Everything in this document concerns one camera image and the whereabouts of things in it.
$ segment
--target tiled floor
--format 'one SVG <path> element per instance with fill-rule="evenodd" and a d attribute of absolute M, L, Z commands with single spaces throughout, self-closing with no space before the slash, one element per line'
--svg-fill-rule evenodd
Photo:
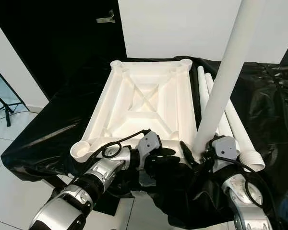
<path fill-rule="evenodd" d="M 24 111 L 23 106 L 16 111 Z M 11 127 L 0 120 L 0 155 L 34 119 L 36 114 L 19 113 L 11 116 Z M 0 230 L 26 230 L 34 214 L 48 200 L 50 188 L 44 182 L 24 182 L 14 176 L 0 159 Z M 178 230 L 170 226 L 167 216 L 154 206 L 151 199 L 121 199 L 114 217 L 91 212 L 85 230 Z M 208 230 L 234 230 L 231 224 L 211 226 Z"/>

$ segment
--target white pipe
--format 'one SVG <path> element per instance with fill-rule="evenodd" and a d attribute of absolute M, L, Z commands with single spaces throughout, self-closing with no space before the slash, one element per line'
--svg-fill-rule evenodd
<path fill-rule="evenodd" d="M 213 88 L 213 80 L 212 80 L 211 74 L 205 73 L 205 78 L 206 78 L 208 92 L 210 94 Z M 231 132 L 225 113 L 222 114 L 221 120 L 219 122 L 218 130 L 219 130 L 220 135 L 230 136 L 232 138 L 234 137 Z M 239 143 L 237 142 L 237 140 L 236 140 L 236 149 L 237 149 L 238 154 L 240 154 L 240 147 L 239 147 Z"/>
<path fill-rule="evenodd" d="M 196 161 L 201 159 L 207 142 L 214 137 L 248 53 L 263 6 L 264 0 L 241 1 L 223 60 L 217 72 L 215 85 L 193 143 L 192 152 Z"/>
<path fill-rule="evenodd" d="M 231 100 L 225 109 L 226 116 L 228 118 L 231 131 L 234 134 L 235 139 L 240 145 L 240 161 L 241 163 L 249 166 L 251 169 L 260 171 L 264 169 L 265 164 L 261 155 L 255 150 L 248 133 L 246 132 Z"/>
<path fill-rule="evenodd" d="M 208 87 L 206 83 L 204 68 L 202 66 L 199 66 L 197 68 L 197 76 L 198 76 L 198 88 L 199 88 L 199 93 L 200 93 L 201 115 L 203 118 L 204 111 L 205 111 L 205 108 L 209 99 L 209 92 L 208 92 Z"/>

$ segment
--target black tarp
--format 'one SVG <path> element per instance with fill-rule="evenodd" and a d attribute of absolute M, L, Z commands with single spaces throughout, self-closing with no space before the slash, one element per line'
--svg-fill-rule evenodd
<path fill-rule="evenodd" d="M 196 68 L 203 65 L 205 72 L 211 72 L 215 77 L 220 62 L 193 57 L 127 58 L 122 61 L 177 61 L 183 58 L 193 61 L 190 79 L 195 118 L 199 125 Z M 110 61 L 94 57 L 69 79 L 2 154 L 5 167 L 28 181 L 56 174 L 79 174 L 82 164 L 71 158 L 70 148 L 85 131 L 110 73 Z M 256 150 L 266 163 L 261 175 L 273 192 L 280 216 L 288 223 L 288 66 L 245 63 L 231 99 Z M 212 202 L 209 213 L 219 201 L 212 195 L 216 188 L 213 183 L 206 186 L 208 192 L 201 202 Z M 193 223 L 193 227 L 225 220 L 216 218 L 216 221 L 207 222 L 202 219 L 197 221 L 198 224 Z"/>

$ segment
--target white plastic tray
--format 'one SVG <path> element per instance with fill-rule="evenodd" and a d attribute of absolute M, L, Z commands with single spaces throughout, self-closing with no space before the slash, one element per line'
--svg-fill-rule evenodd
<path fill-rule="evenodd" d="M 85 162 L 102 145 L 142 129 L 156 132 L 162 145 L 182 157 L 179 141 L 196 135 L 189 70 L 192 61 L 111 62 L 111 73 L 82 139 L 71 148 Z M 141 135 L 122 143 L 133 148 Z"/>

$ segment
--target white wall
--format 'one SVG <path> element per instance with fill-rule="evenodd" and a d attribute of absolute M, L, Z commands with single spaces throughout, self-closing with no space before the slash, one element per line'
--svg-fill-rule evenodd
<path fill-rule="evenodd" d="M 221 60 L 240 0 L 119 0 L 128 57 Z M 288 0 L 266 0 L 246 61 L 279 63 L 288 48 Z"/>
<path fill-rule="evenodd" d="M 27 106 L 43 108 L 48 100 L 0 29 L 0 73 Z"/>

